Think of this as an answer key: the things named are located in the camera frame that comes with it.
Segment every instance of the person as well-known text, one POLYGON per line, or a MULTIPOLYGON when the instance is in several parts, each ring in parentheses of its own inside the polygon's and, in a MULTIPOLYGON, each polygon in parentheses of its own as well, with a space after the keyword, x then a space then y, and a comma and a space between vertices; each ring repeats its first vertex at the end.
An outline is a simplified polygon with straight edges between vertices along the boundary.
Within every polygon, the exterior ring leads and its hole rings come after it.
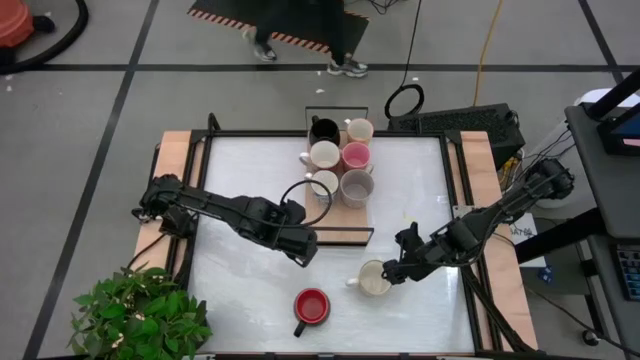
MULTIPOLYGON (((270 0, 273 4, 263 20, 256 26, 244 31, 243 37, 253 45, 255 56, 265 62, 278 59, 275 51, 269 45, 269 39, 278 22, 282 21, 290 5, 290 1, 299 0, 270 0)), ((321 11, 322 31, 324 33, 331 60, 327 72, 331 75, 346 75, 361 78, 367 75, 367 65, 355 61, 350 54, 344 52, 344 2, 342 0, 319 0, 317 6, 321 11)))

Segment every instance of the black floor stripe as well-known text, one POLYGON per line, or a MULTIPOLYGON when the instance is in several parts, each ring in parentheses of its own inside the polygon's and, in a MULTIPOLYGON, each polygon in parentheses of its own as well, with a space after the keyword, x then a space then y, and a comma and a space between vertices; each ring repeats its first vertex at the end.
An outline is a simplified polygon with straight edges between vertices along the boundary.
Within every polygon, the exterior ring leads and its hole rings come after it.
MULTIPOLYGON (((369 64, 370 71, 404 71, 405 64, 369 64)), ((589 73, 619 72, 621 68, 633 71, 640 65, 507 65, 488 64, 483 72, 553 72, 553 73, 589 73)), ((149 72, 270 72, 270 71, 324 71, 326 64, 52 64, 42 65, 34 71, 149 71, 149 72)), ((475 64, 412 64, 410 71, 424 72, 476 72, 475 64)))
POLYGON ((600 47, 600 51, 602 52, 604 59, 607 61, 607 65, 615 68, 612 71, 613 79, 616 81, 616 83, 621 83, 623 79, 622 73, 618 68, 618 63, 613 57, 613 53, 611 52, 609 45, 607 44, 607 40, 605 40, 604 34, 602 33, 602 30, 600 29, 600 26, 596 21, 596 17, 593 15, 591 6, 589 6, 587 0, 578 0, 578 3, 580 4, 580 8, 582 8, 582 12, 584 13, 585 18, 587 19, 587 23, 589 23, 589 27, 591 28, 593 36, 596 38, 596 42, 600 47))
POLYGON ((159 0, 152 0, 149 4, 149 8, 147 9, 147 14, 144 18, 133 53, 131 54, 131 59, 129 60, 129 69, 127 69, 122 80, 122 84, 120 85, 120 89, 118 90, 109 120, 107 121, 104 133, 102 134, 100 145, 98 146, 98 151, 95 159, 93 160, 89 177, 82 192, 82 196, 80 197, 80 203, 78 204, 78 208, 76 209, 73 221, 71 222, 71 227, 67 234, 67 239, 62 248, 62 254, 60 255, 58 264, 56 265, 53 278, 49 284, 49 289, 47 290, 42 307, 38 313, 36 324, 31 332, 29 342, 27 343, 27 348, 25 349, 23 356, 23 359, 25 360, 37 358, 38 353, 40 352, 40 347, 42 346, 42 341, 46 335, 51 316, 53 315, 58 297, 60 296, 64 279, 69 271, 69 265, 71 264, 73 253, 76 249, 76 245, 78 244, 78 239, 80 238, 84 221, 87 218, 87 213, 98 184, 98 179, 100 178, 100 173, 102 172, 102 167, 104 166, 107 152, 109 151, 109 146, 113 139, 113 134, 115 133, 118 120, 120 119, 120 113, 122 112, 129 88, 131 87, 131 81, 135 74, 134 65, 140 60, 142 47, 147 39, 147 35, 149 34, 149 28, 151 27, 151 22, 153 21, 155 11, 158 7, 158 1, 159 0))

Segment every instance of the red mug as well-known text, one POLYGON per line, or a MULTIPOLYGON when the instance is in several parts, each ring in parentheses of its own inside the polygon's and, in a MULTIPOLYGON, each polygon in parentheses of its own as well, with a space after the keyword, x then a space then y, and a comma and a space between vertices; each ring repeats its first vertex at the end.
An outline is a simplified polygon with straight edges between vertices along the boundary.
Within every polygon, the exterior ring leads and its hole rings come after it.
POLYGON ((300 337, 304 328, 309 325, 319 325, 329 316, 329 298, 320 289, 304 289, 293 303, 293 311, 300 322, 293 332, 300 337))
POLYGON ((369 164, 370 160, 371 150, 365 144, 353 142, 342 149, 342 162, 345 172, 349 170, 365 170, 371 173, 373 165, 369 164))

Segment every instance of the cup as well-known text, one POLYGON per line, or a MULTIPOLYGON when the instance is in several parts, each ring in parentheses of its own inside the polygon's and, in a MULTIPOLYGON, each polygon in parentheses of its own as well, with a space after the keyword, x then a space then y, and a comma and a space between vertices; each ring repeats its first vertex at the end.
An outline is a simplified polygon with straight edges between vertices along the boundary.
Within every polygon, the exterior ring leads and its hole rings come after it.
POLYGON ((367 119, 345 120, 349 142, 369 144, 373 137, 373 124, 367 119))
POLYGON ((327 140, 340 146, 340 129, 331 119, 320 119, 316 115, 311 118, 311 130, 309 130, 309 145, 327 140))
POLYGON ((330 309, 329 298, 322 290, 302 290, 293 302, 293 311, 299 321, 293 335, 300 337, 307 325, 322 324, 329 316, 330 309))
POLYGON ((328 170, 320 170, 315 174, 307 173, 304 177, 305 179, 321 182, 324 184, 324 186, 329 188, 331 194, 327 194, 322 186, 318 184, 309 184, 311 185, 313 194, 320 203, 328 204, 329 198, 331 198, 331 200, 335 199, 336 193, 338 192, 338 187, 340 187, 340 180, 338 180, 338 176, 336 174, 328 170))
POLYGON ((369 164, 369 160, 371 160, 371 151, 369 147, 363 143, 349 143, 342 149, 342 161, 345 171, 371 168, 370 171, 367 171, 371 173, 373 171, 373 165, 369 164))
POLYGON ((358 277, 349 279, 347 286, 357 286, 365 295, 380 296, 391 288, 391 283, 382 277, 383 262, 369 260, 360 268, 358 277))
POLYGON ((342 203, 353 209, 360 209, 367 205, 373 193, 374 181, 370 170, 349 170, 340 179, 340 197, 342 203))
POLYGON ((331 141, 318 141, 308 153, 300 154, 300 161, 312 171, 335 170, 340 162, 340 149, 331 141))

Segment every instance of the shoe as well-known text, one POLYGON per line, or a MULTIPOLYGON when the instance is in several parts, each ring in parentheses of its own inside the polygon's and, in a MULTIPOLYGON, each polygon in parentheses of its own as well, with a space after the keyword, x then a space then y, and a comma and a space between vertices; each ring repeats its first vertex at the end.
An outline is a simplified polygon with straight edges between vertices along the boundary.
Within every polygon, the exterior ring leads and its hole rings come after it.
POLYGON ((271 45, 264 43, 258 44, 256 42, 256 29, 249 28, 242 32, 242 38, 247 40, 251 45, 253 45, 253 54, 260 60, 264 62, 274 62, 278 60, 278 56, 276 52, 273 51, 271 45))
POLYGON ((338 65, 333 59, 327 66, 327 72, 331 75, 342 75, 345 74, 348 77, 361 78, 367 76, 369 73, 369 68, 367 65, 359 63, 353 60, 351 57, 344 58, 344 64, 338 65))

